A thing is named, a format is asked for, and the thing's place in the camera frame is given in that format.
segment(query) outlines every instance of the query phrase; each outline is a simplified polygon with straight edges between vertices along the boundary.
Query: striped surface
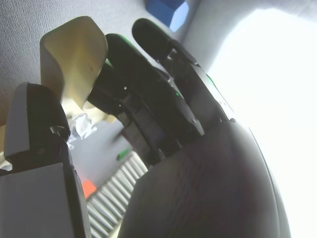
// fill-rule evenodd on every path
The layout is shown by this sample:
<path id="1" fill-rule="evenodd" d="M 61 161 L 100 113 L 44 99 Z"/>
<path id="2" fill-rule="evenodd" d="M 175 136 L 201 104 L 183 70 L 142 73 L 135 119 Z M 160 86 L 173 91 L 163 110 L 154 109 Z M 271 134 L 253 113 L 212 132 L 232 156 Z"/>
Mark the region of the striped surface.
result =
<path id="1" fill-rule="evenodd" d="M 87 199 L 93 238 L 110 237 L 118 228 L 137 179 L 147 171 L 137 153 L 131 152 L 119 170 Z"/>

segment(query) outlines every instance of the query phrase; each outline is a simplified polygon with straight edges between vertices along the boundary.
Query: robotic hand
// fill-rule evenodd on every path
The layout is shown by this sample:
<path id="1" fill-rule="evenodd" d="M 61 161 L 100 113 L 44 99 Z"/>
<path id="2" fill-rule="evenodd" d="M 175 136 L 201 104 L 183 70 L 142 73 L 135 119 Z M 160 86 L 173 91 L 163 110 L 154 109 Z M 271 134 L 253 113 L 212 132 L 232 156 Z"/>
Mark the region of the robotic hand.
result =
<path id="1" fill-rule="evenodd" d="M 88 96 L 123 123 L 150 168 L 136 183 L 119 237 L 289 238 L 257 142 L 211 79 L 151 21 L 137 20 L 132 34 L 167 73 L 124 37 L 107 34 L 107 61 Z M 90 237 L 68 136 L 65 115 L 47 88 L 17 88 L 5 148 L 13 170 L 0 177 L 3 237 Z"/>

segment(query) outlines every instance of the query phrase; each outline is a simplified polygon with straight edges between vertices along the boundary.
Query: blue block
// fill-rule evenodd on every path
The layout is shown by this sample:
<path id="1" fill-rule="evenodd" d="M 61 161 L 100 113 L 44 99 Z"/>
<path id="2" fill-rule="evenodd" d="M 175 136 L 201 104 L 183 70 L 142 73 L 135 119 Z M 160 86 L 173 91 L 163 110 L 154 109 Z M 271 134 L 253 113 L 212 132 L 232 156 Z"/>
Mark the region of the blue block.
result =
<path id="1" fill-rule="evenodd" d="M 189 6 L 185 0 L 148 0 L 146 9 L 175 32 L 184 24 Z"/>

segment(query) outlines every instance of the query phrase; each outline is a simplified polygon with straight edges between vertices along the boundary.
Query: bright white light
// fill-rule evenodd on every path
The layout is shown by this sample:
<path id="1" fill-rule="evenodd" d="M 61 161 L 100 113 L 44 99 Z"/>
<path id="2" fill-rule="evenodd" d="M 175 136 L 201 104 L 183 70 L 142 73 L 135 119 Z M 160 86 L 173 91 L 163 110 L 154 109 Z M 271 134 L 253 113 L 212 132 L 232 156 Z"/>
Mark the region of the bright white light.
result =
<path id="1" fill-rule="evenodd" d="M 254 133 L 293 238 L 317 237 L 317 25 L 257 10 L 228 36 L 209 75 Z"/>

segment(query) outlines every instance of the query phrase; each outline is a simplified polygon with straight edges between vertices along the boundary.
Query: orange object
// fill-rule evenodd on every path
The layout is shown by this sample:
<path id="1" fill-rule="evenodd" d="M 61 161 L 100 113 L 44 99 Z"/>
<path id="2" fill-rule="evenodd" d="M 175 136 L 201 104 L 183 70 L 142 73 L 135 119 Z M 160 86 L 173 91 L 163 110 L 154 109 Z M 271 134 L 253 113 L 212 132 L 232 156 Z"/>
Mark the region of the orange object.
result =
<path id="1" fill-rule="evenodd" d="M 89 180 L 84 181 L 82 186 L 83 186 L 84 195 L 86 199 L 97 190 L 97 188 Z"/>

